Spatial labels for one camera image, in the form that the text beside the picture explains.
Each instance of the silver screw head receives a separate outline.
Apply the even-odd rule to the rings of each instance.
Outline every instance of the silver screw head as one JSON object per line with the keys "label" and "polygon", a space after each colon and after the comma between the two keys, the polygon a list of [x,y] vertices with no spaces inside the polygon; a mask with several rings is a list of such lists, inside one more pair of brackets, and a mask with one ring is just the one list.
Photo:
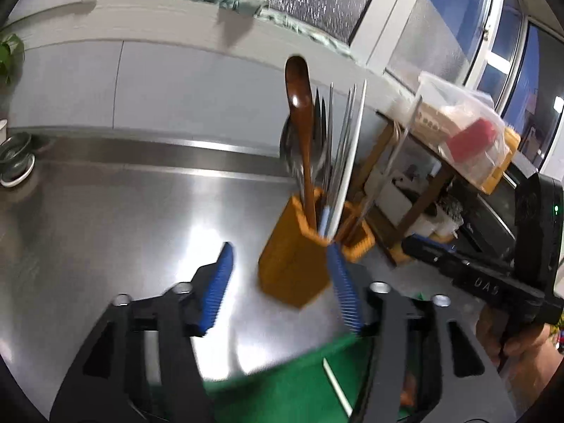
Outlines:
{"label": "silver screw head", "polygon": [[370,283],[370,291],[378,294],[387,294],[391,291],[391,286],[383,281],[375,281]]}
{"label": "silver screw head", "polygon": [[431,300],[437,307],[448,307],[450,305],[450,298],[447,295],[437,294]]}
{"label": "silver screw head", "polygon": [[129,294],[118,294],[115,296],[112,304],[116,307],[123,307],[131,303],[131,296]]}
{"label": "silver screw head", "polygon": [[186,281],[181,281],[174,285],[173,291],[177,294],[188,294],[192,292],[192,285]]}

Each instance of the green mat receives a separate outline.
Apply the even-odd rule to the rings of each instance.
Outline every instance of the green mat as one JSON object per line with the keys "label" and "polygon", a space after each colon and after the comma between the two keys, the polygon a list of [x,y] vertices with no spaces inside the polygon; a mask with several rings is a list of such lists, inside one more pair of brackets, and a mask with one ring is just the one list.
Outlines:
{"label": "green mat", "polygon": [[[321,361],[329,363],[352,407],[368,367],[372,339],[353,335],[251,376],[206,382],[218,423],[346,423]],[[398,419],[408,413],[400,411]]]}

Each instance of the orange utensil holder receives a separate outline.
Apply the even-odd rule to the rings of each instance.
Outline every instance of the orange utensil holder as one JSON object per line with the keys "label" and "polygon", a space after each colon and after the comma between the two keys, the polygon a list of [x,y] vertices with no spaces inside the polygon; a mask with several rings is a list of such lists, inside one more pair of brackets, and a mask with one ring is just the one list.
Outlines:
{"label": "orange utensil holder", "polygon": [[[320,196],[316,190],[316,199]],[[346,202],[343,216],[352,211]],[[376,239],[366,221],[357,229],[350,246],[342,246],[349,262],[358,261]],[[293,307],[312,301],[329,284],[325,248],[329,241],[307,224],[304,208],[292,196],[278,219],[258,260],[258,281],[262,291]]]}

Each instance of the white rim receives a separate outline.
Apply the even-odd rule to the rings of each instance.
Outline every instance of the white rim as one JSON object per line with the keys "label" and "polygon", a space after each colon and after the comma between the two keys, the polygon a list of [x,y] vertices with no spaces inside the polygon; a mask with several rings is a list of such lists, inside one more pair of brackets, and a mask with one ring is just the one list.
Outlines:
{"label": "white rim", "polygon": [[30,154],[29,161],[27,162],[27,169],[23,173],[23,175],[20,176],[20,178],[16,178],[15,180],[10,181],[10,182],[4,181],[4,178],[2,178],[0,176],[0,184],[2,186],[4,186],[5,188],[13,188],[14,186],[17,186],[18,184],[20,184],[23,180],[25,180],[29,176],[29,174],[33,170],[34,165],[35,165],[35,155]]}

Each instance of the red package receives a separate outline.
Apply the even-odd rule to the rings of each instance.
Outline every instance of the red package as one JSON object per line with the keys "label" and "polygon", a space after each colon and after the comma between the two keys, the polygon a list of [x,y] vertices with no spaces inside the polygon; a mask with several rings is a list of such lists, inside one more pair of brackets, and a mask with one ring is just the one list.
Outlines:
{"label": "red package", "polygon": [[488,150],[494,144],[497,132],[494,124],[487,119],[479,118],[446,141],[452,160],[459,164]]}

